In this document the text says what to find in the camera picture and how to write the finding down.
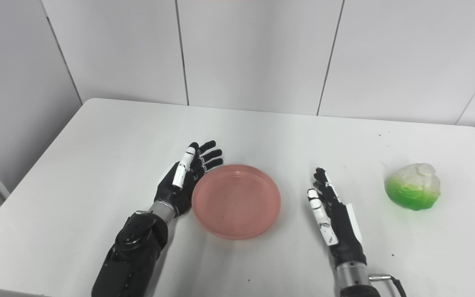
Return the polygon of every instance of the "robotic arm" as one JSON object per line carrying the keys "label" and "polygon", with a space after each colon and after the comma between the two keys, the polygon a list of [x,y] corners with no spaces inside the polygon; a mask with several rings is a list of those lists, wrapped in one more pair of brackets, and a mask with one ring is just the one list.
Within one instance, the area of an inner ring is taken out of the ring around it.
{"label": "robotic arm", "polygon": [[120,230],[94,282],[93,297],[141,297],[155,263],[168,242],[168,224],[192,206],[198,180],[210,169],[223,164],[215,141],[201,147],[191,143],[157,186],[148,211],[136,211]]}
{"label": "robotic arm", "polygon": [[401,282],[391,275],[368,274],[366,256],[362,249],[362,235],[353,206],[340,201],[324,169],[317,168],[314,177],[316,189],[307,190],[307,197],[320,232],[335,261],[341,288],[340,296],[380,297],[371,282],[391,280],[401,297],[406,297]]}

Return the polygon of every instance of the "table surface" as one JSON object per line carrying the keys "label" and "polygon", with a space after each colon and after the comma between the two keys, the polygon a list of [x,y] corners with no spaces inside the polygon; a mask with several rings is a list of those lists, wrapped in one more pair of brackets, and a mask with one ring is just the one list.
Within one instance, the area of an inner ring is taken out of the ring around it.
{"label": "table surface", "polygon": [[[170,226],[149,295],[336,296],[306,198],[321,166],[354,204],[371,273],[400,278],[409,297],[475,296],[475,128],[109,99],[87,101],[0,208],[0,289],[90,296],[127,216],[151,206],[191,141],[210,139],[226,164],[272,177],[280,215],[262,235],[231,241],[190,211]],[[417,162],[441,179],[439,201],[423,211],[384,190],[387,176]]]}

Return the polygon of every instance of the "prosthetic hand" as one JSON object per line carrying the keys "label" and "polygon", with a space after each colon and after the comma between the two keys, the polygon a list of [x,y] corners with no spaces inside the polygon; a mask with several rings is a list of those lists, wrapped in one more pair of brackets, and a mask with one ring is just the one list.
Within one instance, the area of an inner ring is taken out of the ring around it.
{"label": "prosthetic hand", "polygon": [[199,147],[191,143],[157,186],[148,211],[136,211],[124,224],[107,253],[94,282],[93,297],[141,297],[153,274],[155,263],[168,242],[168,224],[192,206],[198,180],[211,168],[223,164],[221,150],[209,141]]}
{"label": "prosthetic hand", "polygon": [[334,259],[341,297],[380,297],[370,282],[384,280],[392,280],[401,297],[406,297],[401,282],[391,275],[368,275],[353,206],[339,200],[324,169],[317,168],[314,177],[316,189],[307,190],[307,197]]}

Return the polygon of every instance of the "pink plate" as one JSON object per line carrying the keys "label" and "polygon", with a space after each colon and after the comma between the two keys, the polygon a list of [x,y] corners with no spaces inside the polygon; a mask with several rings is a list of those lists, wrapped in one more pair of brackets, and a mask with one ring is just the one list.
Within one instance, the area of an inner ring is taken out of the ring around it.
{"label": "pink plate", "polygon": [[194,189],[192,209],[208,231],[228,239],[255,237],[280,212],[274,181],[246,165],[226,165],[207,173]]}

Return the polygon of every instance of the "black finger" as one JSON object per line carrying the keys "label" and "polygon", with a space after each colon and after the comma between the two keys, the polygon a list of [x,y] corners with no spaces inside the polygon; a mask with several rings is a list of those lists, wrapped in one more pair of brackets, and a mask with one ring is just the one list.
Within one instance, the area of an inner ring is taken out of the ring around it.
{"label": "black finger", "polygon": [[220,149],[217,149],[217,150],[213,150],[213,151],[209,152],[208,154],[202,155],[201,158],[203,158],[203,162],[206,163],[209,160],[211,160],[213,158],[217,158],[217,157],[222,156],[222,155],[223,155],[223,151],[220,150]]}
{"label": "black finger", "polygon": [[338,202],[338,198],[335,194],[335,191],[330,186],[325,187],[322,194],[324,195],[326,200],[329,201],[330,203],[337,203]]}
{"label": "black finger", "polygon": [[204,167],[201,167],[198,171],[193,172],[192,175],[194,177],[194,180],[197,182],[200,178],[204,176],[205,173],[206,171],[204,170]]}
{"label": "black finger", "polygon": [[190,143],[190,145],[188,147],[193,147],[194,150],[197,151],[199,149],[199,143],[192,142],[192,143]]}
{"label": "black finger", "polygon": [[324,176],[321,175],[321,174],[318,173],[318,172],[315,173],[315,174],[313,174],[313,177],[315,177],[316,181],[318,181],[318,182],[321,183],[321,184],[325,184],[325,183],[326,183]]}
{"label": "black finger", "polygon": [[211,150],[215,147],[215,140],[208,141],[207,143],[199,147],[199,154],[204,154],[207,150]]}
{"label": "black finger", "polygon": [[323,168],[317,167],[315,177],[316,175],[320,176],[320,181],[328,182],[326,171]]}
{"label": "black finger", "polygon": [[313,186],[315,186],[315,188],[319,190],[320,192],[324,190],[324,185],[319,181],[313,182]]}
{"label": "black finger", "polygon": [[195,153],[194,158],[192,160],[192,163],[190,163],[190,167],[193,167],[194,164],[196,164],[196,163],[201,163],[201,164],[203,163],[203,161],[201,160],[200,155],[198,153]]}
{"label": "black finger", "polygon": [[192,165],[190,165],[190,171],[192,171],[192,173],[196,173],[196,171],[198,171],[202,167],[203,167],[203,162],[201,162],[201,160],[195,160],[192,163]]}
{"label": "black finger", "polygon": [[222,165],[222,164],[223,164],[223,159],[222,158],[217,158],[217,159],[213,159],[210,162],[204,164],[204,167],[205,167],[206,171],[209,171],[210,169],[212,169],[216,166]]}
{"label": "black finger", "polygon": [[331,205],[332,205],[332,204],[331,204],[331,203],[328,203],[328,202],[324,203],[324,208],[326,209],[326,215],[327,215],[330,219],[332,219]]}

